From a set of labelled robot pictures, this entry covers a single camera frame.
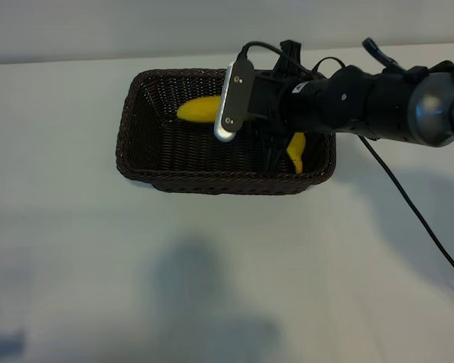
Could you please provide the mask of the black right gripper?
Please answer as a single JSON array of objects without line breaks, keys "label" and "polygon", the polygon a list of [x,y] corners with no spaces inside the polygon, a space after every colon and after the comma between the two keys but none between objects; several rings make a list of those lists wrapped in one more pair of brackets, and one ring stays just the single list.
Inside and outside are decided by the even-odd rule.
[{"label": "black right gripper", "polygon": [[[300,76],[301,44],[293,40],[280,43],[281,52],[273,69],[279,76]],[[335,128],[325,118],[325,101],[332,79],[287,78],[280,94],[281,120],[289,132],[334,133]],[[263,168],[278,170],[288,147],[288,133],[263,132]]]}]

